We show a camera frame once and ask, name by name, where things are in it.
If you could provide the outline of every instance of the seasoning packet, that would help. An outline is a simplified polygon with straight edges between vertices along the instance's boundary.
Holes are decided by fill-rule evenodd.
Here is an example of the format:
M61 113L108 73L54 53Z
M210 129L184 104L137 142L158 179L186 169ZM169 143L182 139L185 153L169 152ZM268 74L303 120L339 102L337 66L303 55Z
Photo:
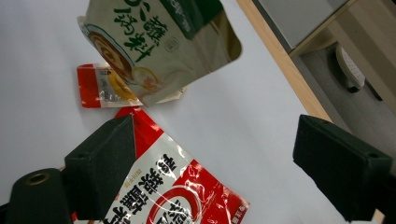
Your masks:
M242 50L219 0L91 0L78 25L143 105Z
M128 85L108 63L87 63L77 68L81 104L86 108L142 105ZM158 103L179 99L187 87Z
M140 107L133 114L136 161L104 220L88 223L239 224L249 202L221 184ZM87 223L77 220L75 224Z

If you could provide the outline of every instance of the white tabletop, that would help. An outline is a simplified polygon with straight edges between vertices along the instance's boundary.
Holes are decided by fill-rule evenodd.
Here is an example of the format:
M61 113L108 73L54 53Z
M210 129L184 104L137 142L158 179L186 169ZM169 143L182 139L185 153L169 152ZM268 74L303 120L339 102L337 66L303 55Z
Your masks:
M242 56L190 84L180 100L145 110L219 181L251 205L243 223L345 223L292 161L306 114L245 14L221 1ZM12 184L64 156L118 109L85 109L76 67L102 62L76 17L88 0L0 0L0 204Z

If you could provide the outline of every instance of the wooden edge strip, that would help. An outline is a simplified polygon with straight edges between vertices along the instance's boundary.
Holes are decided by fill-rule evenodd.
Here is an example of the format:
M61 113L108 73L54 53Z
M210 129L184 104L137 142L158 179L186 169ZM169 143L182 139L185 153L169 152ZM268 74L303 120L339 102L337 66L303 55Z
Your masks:
M309 88L308 84L305 82L297 67L294 65L288 53L283 49L282 45L277 40L276 36L254 3L251 0L236 1L245 12L245 15L252 24L253 28L256 30L256 33L262 40L262 43L271 53L272 57L276 61L276 64L279 66L283 75L286 77L297 97L303 104L306 112L311 116L331 121L330 117L318 101L318 98Z

